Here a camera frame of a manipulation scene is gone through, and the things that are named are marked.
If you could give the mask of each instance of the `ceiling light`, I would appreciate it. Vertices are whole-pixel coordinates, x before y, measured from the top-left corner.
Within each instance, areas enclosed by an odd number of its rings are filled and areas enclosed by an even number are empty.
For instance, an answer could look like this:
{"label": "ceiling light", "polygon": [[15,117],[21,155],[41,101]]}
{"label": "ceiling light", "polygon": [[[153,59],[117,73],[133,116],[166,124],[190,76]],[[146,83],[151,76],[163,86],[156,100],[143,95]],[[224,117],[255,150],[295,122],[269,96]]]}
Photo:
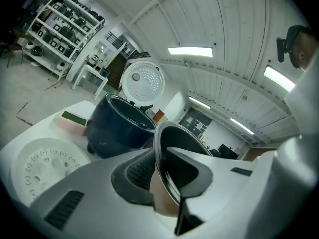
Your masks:
{"label": "ceiling light", "polygon": [[192,101],[194,101],[194,102],[196,102],[196,103],[199,103],[200,105],[202,105],[202,106],[204,106],[204,107],[210,109],[210,106],[209,106],[209,105],[207,105],[207,104],[201,102],[200,100],[197,100],[197,99],[195,99],[195,98],[193,98],[193,97],[189,97],[189,99],[191,99]]}
{"label": "ceiling light", "polygon": [[237,122],[236,120],[234,120],[233,118],[230,119],[232,122],[236,123],[237,125],[239,125],[241,128],[245,129],[247,132],[249,132],[250,134],[254,134],[252,131],[250,131],[248,128],[246,128],[245,126],[243,126],[241,123]]}
{"label": "ceiling light", "polygon": [[205,56],[205,57],[213,56],[212,48],[178,47],[178,48],[169,48],[168,50],[171,53],[171,55],[196,55],[196,56]]}
{"label": "ceiling light", "polygon": [[270,66],[266,67],[264,75],[272,81],[276,82],[278,85],[283,87],[288,92],[295,86],[295,84],[291,80],[289,80],[288,78],[286,78]]}

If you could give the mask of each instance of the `dark blue inner pot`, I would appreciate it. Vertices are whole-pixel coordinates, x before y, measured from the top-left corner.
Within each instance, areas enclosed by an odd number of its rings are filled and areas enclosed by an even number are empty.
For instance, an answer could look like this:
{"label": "dark blue inner pot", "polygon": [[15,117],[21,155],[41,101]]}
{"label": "dark blue inner pot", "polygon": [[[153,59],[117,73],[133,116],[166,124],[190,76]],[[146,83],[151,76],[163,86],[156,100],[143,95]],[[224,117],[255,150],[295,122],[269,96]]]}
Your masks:
{"label": "dark blue inner pot", "polygon": [[101,158],[143,148],[156,127],[140,109],[113,94],[98,103],[87,125],[88,151]]}

